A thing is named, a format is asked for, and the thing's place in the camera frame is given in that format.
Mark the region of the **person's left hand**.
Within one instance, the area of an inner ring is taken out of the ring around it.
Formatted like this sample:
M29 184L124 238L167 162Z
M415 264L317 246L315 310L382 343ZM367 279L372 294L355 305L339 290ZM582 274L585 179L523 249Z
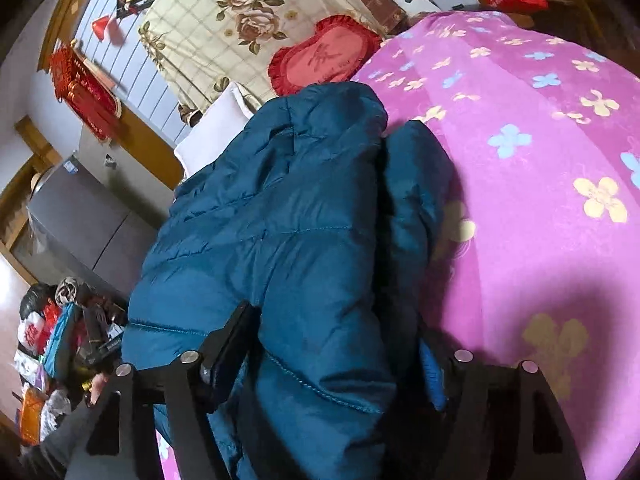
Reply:
M89 403L91 405L96 405L98 403L101 393L109 380L110 375L105 373L96 374L96 376L92 378L89 398Z

